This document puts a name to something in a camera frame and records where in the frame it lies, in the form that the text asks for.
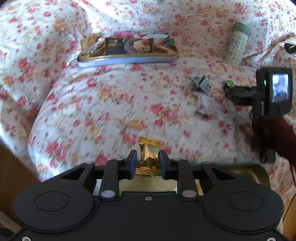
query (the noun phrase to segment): floral bedsheet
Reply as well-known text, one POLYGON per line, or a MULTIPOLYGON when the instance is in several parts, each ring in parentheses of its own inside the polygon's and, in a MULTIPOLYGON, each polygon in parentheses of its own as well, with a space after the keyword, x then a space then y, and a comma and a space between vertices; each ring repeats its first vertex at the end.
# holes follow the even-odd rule
MULTIPOLYGON (((250 149, 250 109, 225 100, 222 85, 254 85, 262 64, 296 70, 295 57, 282 50, 295 36, 295 13, 287 0, 8 1, 0 8, 2 142, 41 180, 84 161, 125 157, 139 150, 140 135, 162 140, 172 158, 258 163, 250 149), (250 29, 247 66, 223 61, 237 21, 250 29), (76 67, 83 37, 127 30, 168 32, 180 58, 76 67), (209 115, 196 112, 192 70, 210 79, 209 115)), ((264 167, 273 190, 290 199, 296 188, 288 161, 264 167)))

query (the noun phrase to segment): circular cover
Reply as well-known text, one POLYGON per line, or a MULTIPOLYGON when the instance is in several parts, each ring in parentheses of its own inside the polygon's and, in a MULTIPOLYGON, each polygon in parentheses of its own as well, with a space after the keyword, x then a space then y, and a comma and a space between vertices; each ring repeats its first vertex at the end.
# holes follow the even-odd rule
POLYGON ((93 207, 92 194, 75 180, 38 184, 18 195, 14 203, 17 218, 42 231, 70 228, 85 219, 93 207))
POLYGON ((214 221, 239 232, 276 227, 284 208, 272 190, 237 180, 221 181, 204 196, 203 207, 214 221))

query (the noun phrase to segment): brown wrapper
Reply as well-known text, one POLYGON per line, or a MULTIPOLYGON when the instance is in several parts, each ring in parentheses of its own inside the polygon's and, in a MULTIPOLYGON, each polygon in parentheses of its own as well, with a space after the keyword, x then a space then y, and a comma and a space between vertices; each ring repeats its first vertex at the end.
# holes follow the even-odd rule
POLYGON ((149 177, 162 177, 158 159, 160 140, 139 137, 141 160, 136 167, 135 174, 149 177))

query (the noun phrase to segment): tumbler with cartoon print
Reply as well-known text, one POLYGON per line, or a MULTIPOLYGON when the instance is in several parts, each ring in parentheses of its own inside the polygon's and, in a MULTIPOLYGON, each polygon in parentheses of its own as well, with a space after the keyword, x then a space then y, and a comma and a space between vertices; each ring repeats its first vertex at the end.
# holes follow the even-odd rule
POLYGON ((239 66, 242 61, 244 49, 248 41, 248 28, 243 23, 236 23, 235 31, 230 40, 230 46, 225 61, 234 66, 239 66))

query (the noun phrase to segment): white candy wrapper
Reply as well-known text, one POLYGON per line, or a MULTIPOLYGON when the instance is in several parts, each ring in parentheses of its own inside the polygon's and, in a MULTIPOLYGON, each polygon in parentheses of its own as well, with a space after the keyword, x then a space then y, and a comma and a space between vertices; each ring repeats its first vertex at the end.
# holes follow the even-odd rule
POLYGON ((202 73, 193 71, 189 75, 189 79, 196 85, 202 92, 208 94, 210 91, 209 79, 202 73))
POLYGON ((192 91, 191 92, 196 97, 196 106, 197 112, 202 115, 209 115, 210 114, 210 101, 209 97, 201 92, 192 91))

